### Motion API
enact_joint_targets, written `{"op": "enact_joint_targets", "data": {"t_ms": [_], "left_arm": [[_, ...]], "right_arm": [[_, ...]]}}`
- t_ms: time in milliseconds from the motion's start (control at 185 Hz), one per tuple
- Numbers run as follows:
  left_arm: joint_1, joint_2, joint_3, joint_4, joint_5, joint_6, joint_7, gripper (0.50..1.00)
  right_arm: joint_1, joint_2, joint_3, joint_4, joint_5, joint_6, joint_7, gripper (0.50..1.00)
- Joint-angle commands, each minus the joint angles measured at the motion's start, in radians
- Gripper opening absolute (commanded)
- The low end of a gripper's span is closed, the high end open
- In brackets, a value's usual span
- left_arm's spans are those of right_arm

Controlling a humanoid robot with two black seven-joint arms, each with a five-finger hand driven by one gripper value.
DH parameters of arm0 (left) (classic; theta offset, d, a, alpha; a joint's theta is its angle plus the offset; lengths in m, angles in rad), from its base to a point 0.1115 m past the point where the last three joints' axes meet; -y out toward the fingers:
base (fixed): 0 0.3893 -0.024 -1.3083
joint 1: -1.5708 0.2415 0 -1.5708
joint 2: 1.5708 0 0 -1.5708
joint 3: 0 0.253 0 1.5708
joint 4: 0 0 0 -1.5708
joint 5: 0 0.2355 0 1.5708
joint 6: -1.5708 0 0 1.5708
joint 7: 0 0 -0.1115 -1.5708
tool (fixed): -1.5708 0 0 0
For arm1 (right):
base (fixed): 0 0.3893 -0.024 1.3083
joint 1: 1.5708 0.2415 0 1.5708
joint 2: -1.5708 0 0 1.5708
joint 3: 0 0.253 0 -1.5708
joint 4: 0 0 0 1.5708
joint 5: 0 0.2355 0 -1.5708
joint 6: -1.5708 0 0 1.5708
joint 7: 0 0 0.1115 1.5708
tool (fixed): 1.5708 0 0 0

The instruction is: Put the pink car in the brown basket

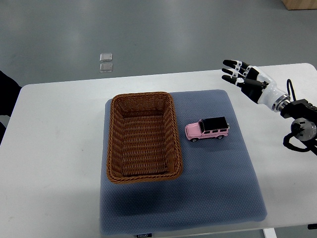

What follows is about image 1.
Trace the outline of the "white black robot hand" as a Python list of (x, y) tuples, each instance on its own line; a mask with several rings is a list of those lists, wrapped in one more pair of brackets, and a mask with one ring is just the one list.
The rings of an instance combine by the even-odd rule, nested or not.
[(239, 60), (224, 60), (222, 79), (241, 89), (251, 101), (279, 112), (290, 103), (290, 96), (278, 89), (277, 83), (257, 66)]

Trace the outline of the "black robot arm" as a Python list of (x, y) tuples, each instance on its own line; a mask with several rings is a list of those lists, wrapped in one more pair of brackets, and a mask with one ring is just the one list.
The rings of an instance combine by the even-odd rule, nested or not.
[[(293, 118), (291, 132), (284, 136), (283, 145), (297, 152), (317, 153), (317, 108), (305, 99), (290, 102), (288, 100), (279, 106), (280, 115), (287, 119)], [(298, 139), (304, 148), (290, 143), (291, 138)]]

